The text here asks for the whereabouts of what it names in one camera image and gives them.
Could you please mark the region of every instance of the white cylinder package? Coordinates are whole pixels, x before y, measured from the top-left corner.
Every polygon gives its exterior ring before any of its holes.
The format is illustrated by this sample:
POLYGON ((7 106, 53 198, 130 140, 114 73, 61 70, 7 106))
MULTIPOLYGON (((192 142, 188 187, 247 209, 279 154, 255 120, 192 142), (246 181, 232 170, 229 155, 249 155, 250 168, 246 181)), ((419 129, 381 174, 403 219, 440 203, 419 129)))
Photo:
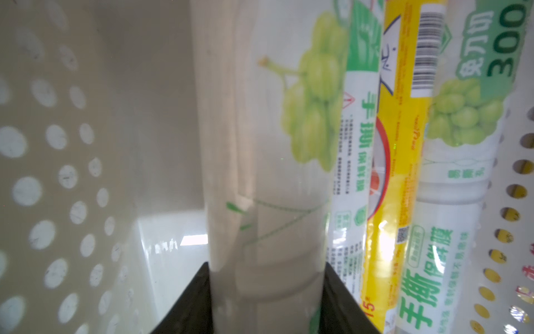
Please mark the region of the white cylinder package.
POLYGON ((192 1, 216 333, 316 333, 351 2, 192 1))
POLYGON ((354 1, 326 260, 361 304, 384 3, 354 1))
POLYGON ((452 330, 531 5, 449 0, 401 282, 399 334, 452 330))

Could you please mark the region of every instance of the cling film package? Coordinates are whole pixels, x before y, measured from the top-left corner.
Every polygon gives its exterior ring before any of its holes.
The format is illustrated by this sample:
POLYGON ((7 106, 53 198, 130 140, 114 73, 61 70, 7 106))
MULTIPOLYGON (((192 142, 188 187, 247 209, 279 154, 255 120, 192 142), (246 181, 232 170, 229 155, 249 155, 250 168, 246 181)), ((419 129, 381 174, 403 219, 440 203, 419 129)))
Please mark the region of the cling film package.
POLYGON ((383 20, 383 2, 354 1, 326 252, 359 302, 383 20))
POLYGON ((361 293, 362 309, 384 333, 395 328, 445 5, 445 0, 386 2, 361 293))
POLYGON ((489 178, 531 6, 532 0, 449 0, 422 182, 489 178))
MULTIPOLYGON (((450 333, 482 203, 417 201, 406 251, 396 334, 450 333)), ((498 238, 513 238, 500 230, 498 238)))
POLYGON ((218 333, 318 331, 351 2, 191 3, 218 333))

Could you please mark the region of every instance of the yellow roll package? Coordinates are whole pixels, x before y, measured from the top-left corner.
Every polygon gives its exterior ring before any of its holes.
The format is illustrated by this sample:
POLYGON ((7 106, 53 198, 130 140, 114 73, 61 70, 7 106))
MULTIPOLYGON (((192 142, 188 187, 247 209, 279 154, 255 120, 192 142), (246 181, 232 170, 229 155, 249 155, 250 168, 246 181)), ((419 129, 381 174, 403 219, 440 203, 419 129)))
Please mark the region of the yellow roll package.
POLYGON ((361 304, 384 333, 395 328, 445 12, 446 0, 386 2, 361 304))

